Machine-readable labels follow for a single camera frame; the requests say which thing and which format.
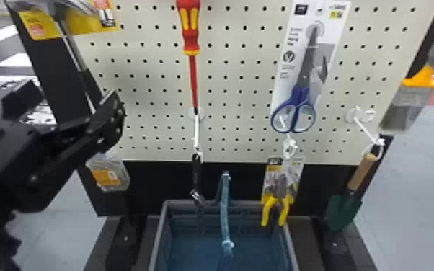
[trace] barcode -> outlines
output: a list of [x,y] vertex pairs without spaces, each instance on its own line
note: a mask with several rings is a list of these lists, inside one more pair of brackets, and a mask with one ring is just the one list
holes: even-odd
[[109,176],[110,179],[117,179],[118,176],[116,176],[116,173],[112,170],[107,171],[107,176]]

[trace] scissors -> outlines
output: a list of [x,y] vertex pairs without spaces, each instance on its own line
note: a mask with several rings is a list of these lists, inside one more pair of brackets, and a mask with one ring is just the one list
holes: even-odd
[[[317,38],[318,27],[315,27],[311,32],[291,97],[279,105],[271,116],[271,126],[278,133],[306,132],[316,120],[316,110],[309,101],[309,77],[313,69]],[[308,117],[307,120],[303,121],[305,115]]]

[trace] scissors blade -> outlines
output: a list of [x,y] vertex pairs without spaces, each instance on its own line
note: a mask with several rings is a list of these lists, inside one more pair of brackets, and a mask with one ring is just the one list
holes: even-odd
[[300,89],[309,86],[309,77],[311,69],[313,68],[314,55],[316,52],[316,40],[318,39],[318,27],[314,26],[309,36],[308,46],[304,53],[303,62],[301,64],[301,70],[299,71],[298,81],[296,86]]

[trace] blue scissors handle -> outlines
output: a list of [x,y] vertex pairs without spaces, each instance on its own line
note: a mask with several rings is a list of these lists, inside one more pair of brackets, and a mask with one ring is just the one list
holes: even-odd
[[[279,117],[283,114],[280,114],[287,107],[294,109],[294,112],[291,116],[291,121],[289,123],[289,127],[285,128],[277,128],[276,123],[280,123]],[[303,128],[296,129],[296,123],[298,122],[299,115],[301,110],[307,107],[311,113],[311,122],[309,125]],[[276,108],[273,115],[271,116],[271,126],[278,133],[302,133],[307,131],[311,126],[313,126],[316,121],[316,110],[313,105],[309,102],[309,88],[299,88],[298,86],[294,86],[293,91],[291,93],[291,97],[284,101],[281,105]]]

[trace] blue cable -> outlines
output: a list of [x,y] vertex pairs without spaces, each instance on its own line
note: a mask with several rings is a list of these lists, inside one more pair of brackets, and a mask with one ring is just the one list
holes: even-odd
[[232,258],[234,243],[231,241],[229,234],[229,215],[227,207],[229,205],[229,183],[231,177],[228,172],[222,174],[222,196],[221,196],[221,230],[222,230],[222,249],[224,258]]

